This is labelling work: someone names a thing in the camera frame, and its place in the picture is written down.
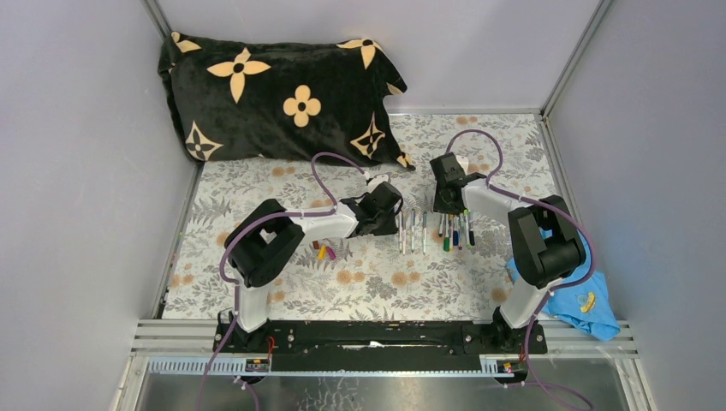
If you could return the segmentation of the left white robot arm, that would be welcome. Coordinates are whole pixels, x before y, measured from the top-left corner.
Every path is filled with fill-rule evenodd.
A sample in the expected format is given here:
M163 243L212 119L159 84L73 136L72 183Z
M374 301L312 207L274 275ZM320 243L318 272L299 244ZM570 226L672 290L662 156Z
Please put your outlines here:
M233 341L253 352L265 343L269 285L304 242L395 235L402 194L389 182L371 192L340 200L333 208L293 210L267 199L228 236L225 257L236 269L240 292L235 298L237 325Z

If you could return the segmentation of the dark green end marker pen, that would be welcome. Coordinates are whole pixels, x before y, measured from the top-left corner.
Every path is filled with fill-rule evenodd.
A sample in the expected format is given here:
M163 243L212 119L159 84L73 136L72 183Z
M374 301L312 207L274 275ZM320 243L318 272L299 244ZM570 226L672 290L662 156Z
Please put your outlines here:
M422 212L421 216L421 252L426 253L426 235L427 235L427 211Z

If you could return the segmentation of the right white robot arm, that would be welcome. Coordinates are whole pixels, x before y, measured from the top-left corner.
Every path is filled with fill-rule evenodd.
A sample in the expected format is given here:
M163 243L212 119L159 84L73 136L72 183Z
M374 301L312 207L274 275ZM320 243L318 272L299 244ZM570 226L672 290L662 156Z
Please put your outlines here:
M468 175L453 153L430 161L436 188L433 210L458 215L472 211L509 229L515 268L512 293L499 307L502 323L491 329L495 348L511 353L525 341L526 326L550 289L586 262L586 248L564 198L519 197L488 182L480 173Z

